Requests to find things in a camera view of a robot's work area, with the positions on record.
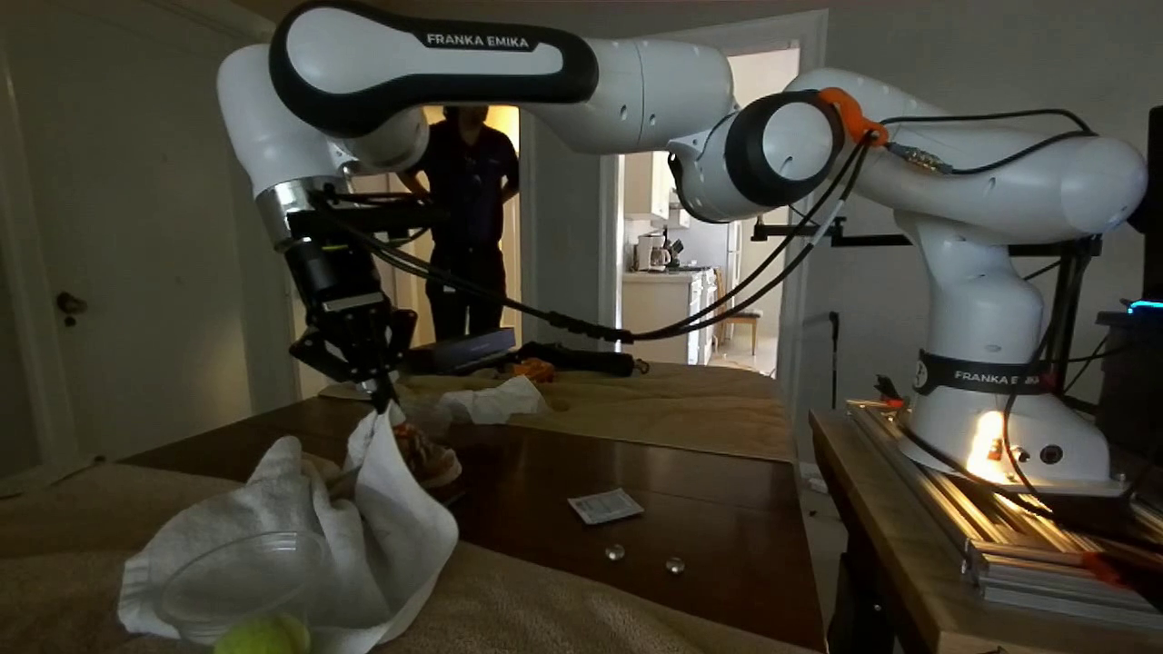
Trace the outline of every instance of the yellow ball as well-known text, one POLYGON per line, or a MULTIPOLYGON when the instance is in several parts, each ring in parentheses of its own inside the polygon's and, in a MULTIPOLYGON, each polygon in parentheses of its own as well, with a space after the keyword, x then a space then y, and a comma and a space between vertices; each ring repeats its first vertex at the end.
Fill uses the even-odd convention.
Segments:
POLYGON ((310 654, 310 630, 286 614, 240 622, 213 638, 213 654, 310 654))

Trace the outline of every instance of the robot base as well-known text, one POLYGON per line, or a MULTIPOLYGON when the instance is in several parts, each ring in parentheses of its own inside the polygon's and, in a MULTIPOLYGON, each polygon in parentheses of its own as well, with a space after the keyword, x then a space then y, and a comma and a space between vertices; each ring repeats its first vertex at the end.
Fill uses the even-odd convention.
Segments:
MULTIPOLYGON (((1002 439, 1006 397, 971 393, 971 390, 934 390, 916 397, 910 407, 910 433, 946 456, 958 461, 955 473, 980 477, 1001 485, 1035 491, 1035 493, 1082 493, 1115 496, 1126 491, 1122 477, 1111 477, 1111 456, 1106 435, 1074 414, 1052 393, 1024 393, 1011 407, 1011 450, 1002 439)), ((904 453, 926 468, 952 473, 920 442, 904 439, 904 453)))

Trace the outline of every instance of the ceiling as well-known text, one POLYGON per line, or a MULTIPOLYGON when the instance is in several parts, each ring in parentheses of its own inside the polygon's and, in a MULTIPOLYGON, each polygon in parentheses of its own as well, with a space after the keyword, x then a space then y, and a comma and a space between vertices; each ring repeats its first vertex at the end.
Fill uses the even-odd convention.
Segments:
MULTIPOLYGON (((234 0, 266 17, 285 17, 303 0, 234 0)), ((584 35, 680 31, 826 7, 829 0, 371 0, 379 12, 423 17, 473 17, 555 24, 584 35)))

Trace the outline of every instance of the card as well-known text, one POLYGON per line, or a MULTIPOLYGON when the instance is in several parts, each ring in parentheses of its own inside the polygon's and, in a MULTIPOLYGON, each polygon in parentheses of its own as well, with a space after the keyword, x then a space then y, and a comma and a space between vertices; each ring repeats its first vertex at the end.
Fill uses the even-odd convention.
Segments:
POLYGON ((567 496, 580 523, 614 523, 628 516, 642 516, 642 505, 628 496, 620 485, 599 493, 567 496))

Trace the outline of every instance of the wooden table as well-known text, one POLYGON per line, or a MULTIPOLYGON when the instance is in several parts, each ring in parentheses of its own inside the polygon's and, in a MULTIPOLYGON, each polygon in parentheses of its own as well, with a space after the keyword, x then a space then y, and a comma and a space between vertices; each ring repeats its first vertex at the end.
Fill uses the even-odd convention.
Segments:
POLYGON ((985 604, 958 576, 958 552, 943 516, 914 493, 903 468, 843 407, 813 414, 813 450, 846 523, 829 649, 1163 649, 1163 630, 1101 623, 985 604))
MULTIPOLYGON (((245 481, 286 433, 343 461, 359 418, 359 403, 305 398, 130 461, 245 481)), ((461 427, 452 442, 464 477, 448 505, 464 542, 823 649, 792 464, 510 426, 461 427), (627 485, 647 513, 584 527, 567 496, 610 485, 627 485)))

